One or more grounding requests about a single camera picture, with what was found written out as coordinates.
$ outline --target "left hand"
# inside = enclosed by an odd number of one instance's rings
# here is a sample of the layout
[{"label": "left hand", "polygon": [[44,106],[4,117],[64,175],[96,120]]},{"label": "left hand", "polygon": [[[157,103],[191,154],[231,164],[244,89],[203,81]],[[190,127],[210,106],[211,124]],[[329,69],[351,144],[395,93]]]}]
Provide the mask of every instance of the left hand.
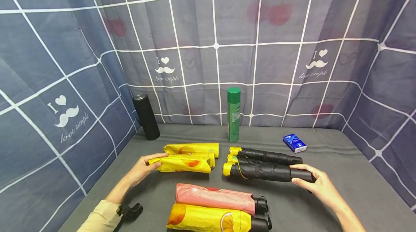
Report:
[{"label": "left hand", "polygon": [[132,167],[132,169],[126,174],[125,178],[128,180],[132,187],[138,185],[143,179],[146,178],[149,173],[158,167],[161,163],[154,163],[149,165],[149,160],[159,157],[167,157],[167,153],[155,153],[148,156],[142,156],[137,161],[137,163]]}]

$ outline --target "green spray can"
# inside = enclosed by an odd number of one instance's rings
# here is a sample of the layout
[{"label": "green spray can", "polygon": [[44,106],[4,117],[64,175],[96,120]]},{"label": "green spray can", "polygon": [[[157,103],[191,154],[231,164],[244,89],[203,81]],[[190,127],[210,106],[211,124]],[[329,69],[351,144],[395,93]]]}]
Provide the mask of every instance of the green spray can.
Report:
[{"label": "green spray can", "polygon": [[227,139],[238,142],[240,132],[240,88],[231,87],[227,89]]}]

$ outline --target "mustache logo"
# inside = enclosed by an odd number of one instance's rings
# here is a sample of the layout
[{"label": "mustache logo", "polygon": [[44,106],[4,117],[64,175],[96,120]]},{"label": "mustache logo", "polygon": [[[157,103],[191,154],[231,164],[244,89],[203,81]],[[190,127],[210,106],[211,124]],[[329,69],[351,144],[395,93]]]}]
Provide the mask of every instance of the mustache logo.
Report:
[{"label": "mustache logo", "polygon": [[312,69],[315,66],[318,67],[318,68],[322,68],[322,67],[324,67],[327,64],[328,64],[328,62],[323,62],[321,60],[317,60],[316,62],[315,61],[312,61],[311,64],[306,65],[306,68],[308,70]]},{"label": "mustache logo", "polygon": [[68,123],[68,120],[70,117],[74,117],[78,114],[79,108],[78,106],[74,109],[69,108],[66,110],[66,112],[59,116],[59,123],[55,126],[57,127],[64,127]]},{"label": "mustache logo", "polygon": [[173,73],[175,71],[175,68],[171,69],[169,67],[159,67],[158,69],[155,69],[157,73]]}]

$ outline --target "gray cloth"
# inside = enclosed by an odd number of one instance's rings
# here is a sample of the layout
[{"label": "gray cloth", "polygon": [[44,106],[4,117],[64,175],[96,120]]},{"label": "gray cloth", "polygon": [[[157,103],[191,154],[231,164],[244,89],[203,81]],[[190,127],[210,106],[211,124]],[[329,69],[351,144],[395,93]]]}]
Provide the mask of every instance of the gray cloth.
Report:
[{"label": "gray cloth", "polygon": [[272,231],[341,231],[334,214],[312,194],[292,183],[263,180],[235,180],[222,175],[230,145],[269,150],[293,155],[283,136],[297,134],[308,146],[297,156],[328,173],[340,194],[353,208],[367,231],[414,231],[416,218],[405,202],[340,131],[309,128],[241,127],[240,141],[226,140],[225,126],[159,125],[161,137],[147,141],[143,129],[133,137],[120,156],[102,175],[87,197],[61,227],[61,232],[76,231],[88,214],[104,199],[115,184],[142,155],[162,152],[165,144],[220,142],[220,158],[208,174],[197,172],[149,175],[126,197],[130,206],[141,203],[144,211],[133,223],[124,223],[120,231],[165,231],[170,208],[175,202],[176,183],[233,189],[265,196],[273,222]]}]

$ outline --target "sleeve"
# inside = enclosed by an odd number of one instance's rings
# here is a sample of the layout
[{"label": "sleeve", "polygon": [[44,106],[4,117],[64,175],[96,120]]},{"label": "sleeve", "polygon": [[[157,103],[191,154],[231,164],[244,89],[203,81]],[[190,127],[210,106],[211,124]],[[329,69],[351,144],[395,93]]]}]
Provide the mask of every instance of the sleeve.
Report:
[{"label": "sleeve", "polygon": [[113,232],[121,220],[121,217],[117,214],[118,207],[120,207],[120,204],[114,204],[106,200],[100,201],[78,232]]}]

